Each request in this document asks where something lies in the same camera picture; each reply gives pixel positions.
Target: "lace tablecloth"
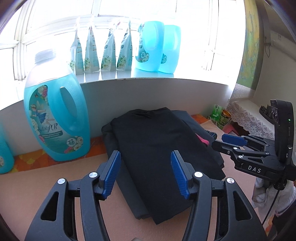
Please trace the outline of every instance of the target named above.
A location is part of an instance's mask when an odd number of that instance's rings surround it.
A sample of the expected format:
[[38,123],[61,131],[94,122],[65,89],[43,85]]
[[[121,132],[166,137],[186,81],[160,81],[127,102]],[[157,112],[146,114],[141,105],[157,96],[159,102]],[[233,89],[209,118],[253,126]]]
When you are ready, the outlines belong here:
[[259,113],[259,106],[250,100],[231,102],[226,109],[231,113],[232,120],[250,134],[274,140],[274,125]]

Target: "black cable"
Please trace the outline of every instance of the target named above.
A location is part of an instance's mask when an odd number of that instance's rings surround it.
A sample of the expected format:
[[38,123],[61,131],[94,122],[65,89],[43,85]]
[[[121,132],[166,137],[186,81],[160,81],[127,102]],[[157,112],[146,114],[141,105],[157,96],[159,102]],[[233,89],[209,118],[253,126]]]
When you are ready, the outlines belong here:
[[270,43],[268,45],[268,50],[269,50],[269,55],[268,55],[267,52],[266,52],[266,37],[265,37],[265,41],[264,42],[265,42],[264,43],[264,50],[265,50],[265,53],[266,53],[267,57],[269,58],[269,56],[270,56]]
[[265,216],[265,219],[264,219],[264,221],[263,221],[263,223],[262,223],[262,226],[264,225],[264,223],[265,223],[265,221],[266,221],[266,219],[267,219],[267,217],[268,217],[268,215],[269,215],[269,213],[270,213],[270,211],[271,211],[271,209],[272,209],[274,203],[276,202],[276,198],[277,198],[277,196],[279,195],[279,191],[280,191],[280,190],[278,190],[278,191],[276,192],[276,196],[274,197],[274,200],[273,200],[273,202],[272,202],[272,204],[271,204],[271,206],[270,206],[270,208],[269,208],[269,210],[268,210],[268,212],[267,212],[267,214],[266,214],[266,216]]

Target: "orange patterned mat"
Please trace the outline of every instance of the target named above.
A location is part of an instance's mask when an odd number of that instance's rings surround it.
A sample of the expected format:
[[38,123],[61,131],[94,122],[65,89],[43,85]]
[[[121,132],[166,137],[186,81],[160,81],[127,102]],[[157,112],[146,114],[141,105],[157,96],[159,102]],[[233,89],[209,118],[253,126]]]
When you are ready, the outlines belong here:
[[[199,124],[202,124],[207,121],[205,117],[202,115],[192,115],[192,117],[197,121]],[[89,152],[80,158],[73,159],[70,161],[75,161],[78,159],[101,155],[106,153],[106,148],[103,142],[102,137],[96,137],[91,139],[91,147]],[[49,167],[52,165],[57,165],[60,163],[65,163],[67,161],[55,161],[53,160],[47,153],[41,149],[33,152],[29,152],[26,154],[15,156],[15,164],[11,172],[21,172],[21,171],[28,171],[32,169],[37,169],[41,167]]]

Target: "blue detergent bottle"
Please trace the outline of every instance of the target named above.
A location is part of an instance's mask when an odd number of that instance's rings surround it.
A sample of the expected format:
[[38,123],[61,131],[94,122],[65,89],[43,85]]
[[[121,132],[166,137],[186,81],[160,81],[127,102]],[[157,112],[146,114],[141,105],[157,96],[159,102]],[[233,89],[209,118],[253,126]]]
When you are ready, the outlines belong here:
[[13,155],[0,133],[0,174],[9,172],[13,168],[14,162]]
[[37,53],[35,63],[24,92],[25,113],[35,137],[55,161],[87,154],[89,117],[76,76],[53,49]]
[[135,66],[137,69],[157,72],[163,55],[164,24],[147,21],[139,26],[138,32]]
[[159,71],[173,74],[179,60],[181,44],[181,28],[176,25],[165,25],[165,37],[163,41],[163,56]]

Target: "white glove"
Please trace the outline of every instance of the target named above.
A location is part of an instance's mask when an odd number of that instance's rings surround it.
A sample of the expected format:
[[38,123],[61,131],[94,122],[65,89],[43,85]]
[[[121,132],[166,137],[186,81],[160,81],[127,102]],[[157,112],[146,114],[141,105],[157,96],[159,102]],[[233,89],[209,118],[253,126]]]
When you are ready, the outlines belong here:
[[[273,184],[270,185],[269,182],[264,181],[258,177],[256,178],[252,196],[252,206],[254,208],[258,208],[261,221],[264,220],[276,193],[277,190],[274,189]],[[273,205],[272,210],[269,213],[267,220],[273,213],[275,213],[277,216],[280,216],[295,200],[296,188],[294,187],[294,183],[288,180],[285,189],[279,192],[279,195]]]

